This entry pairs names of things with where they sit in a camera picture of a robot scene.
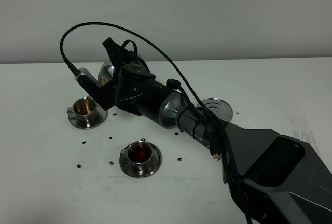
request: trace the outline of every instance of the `white wall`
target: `white wall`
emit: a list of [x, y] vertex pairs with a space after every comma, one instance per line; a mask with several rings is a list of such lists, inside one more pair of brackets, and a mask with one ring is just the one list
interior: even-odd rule
[[[61, 61], [59, 41], [86, 21], [123, 25], [179, 60], [332, 54], [331, 0], [0, 0], [0, 62]], [[71, 34], [72, 61], [102, 61], [119, 30], [88, 26]], [[137, 41], [147, 60], [162, 60]]]

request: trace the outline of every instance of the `metal teacup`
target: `metal teacup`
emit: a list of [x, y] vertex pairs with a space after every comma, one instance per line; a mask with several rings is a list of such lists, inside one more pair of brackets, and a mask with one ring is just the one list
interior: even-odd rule
[[128, 161], [132, 171], [144, 174], [149, 171], [152, 163], [152, 146], [145, 141], [137, 141], [121, 151], [122, 156]]
[[90, 97], [77, 100], [72, 107], [67, 109], [67, 113], [76, 116], [83, 122], [90, 122], [99, 117], [97, 103]]

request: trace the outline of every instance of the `red liquid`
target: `red liquid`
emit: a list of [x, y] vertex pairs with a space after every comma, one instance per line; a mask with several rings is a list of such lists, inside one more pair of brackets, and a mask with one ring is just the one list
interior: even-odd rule
[[151, 157], [149, 147], [139, 145], [128, 151], [128, 158], [134, 163], [143, 163]]

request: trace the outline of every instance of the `round metal plate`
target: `round metal plate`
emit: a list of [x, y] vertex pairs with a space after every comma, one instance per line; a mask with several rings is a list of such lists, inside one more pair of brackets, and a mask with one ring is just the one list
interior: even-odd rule
[[120, 167], [126, 175], [131, 177], [148, 177], [156, 173], [160, 168], [162, 162], [162, 155], [160, 150], [154, 144], [150, 142], [147, 143], [152, 146], [152, 162], [144, 170], [134, 170], [133, 167], [130, 166], [130, 162], [128, 162], [128, 160], [125, 157], [120, 155], [119, 159]]
[[97, 105], [97, 111], [99, 113], [99, 118], [92, 119], [89, 122], [80, 121], [75, 115], [68, 114], [69, 122], [76, 128], [80, 129], [91, 129], [97, 127], [104, 123], [108, 116], [108, 112], [104, 111], [100, 106]]
[[202, 100], [204, 105], [212, 111], [219, 119], [230, 122], [233, 118], [233, 110], [226, 102], [218, 98], [207, 98]]

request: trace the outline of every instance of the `white tabletop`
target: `white tabletop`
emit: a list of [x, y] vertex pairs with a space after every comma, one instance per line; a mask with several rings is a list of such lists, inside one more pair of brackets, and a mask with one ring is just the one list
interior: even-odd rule
[[[307, 141], [332, 170], [330, 58], [176, 64], [199, 97], [232, 106], [234, 124]], [[95, 77], [101, 65], [76, 64]], [[168, 62], [148, 66], [161, 83], [179, 79]], [[95, 129], [71, 126], [66, 109], [87, 94], [65, 64], [0, 65], [0, 88], [0, 223], [245, 223], [220, 161], [185, 133], [115, 107]], [[130, 178], [119, 154], [142, 137], [163, 163], [149, 178]]]

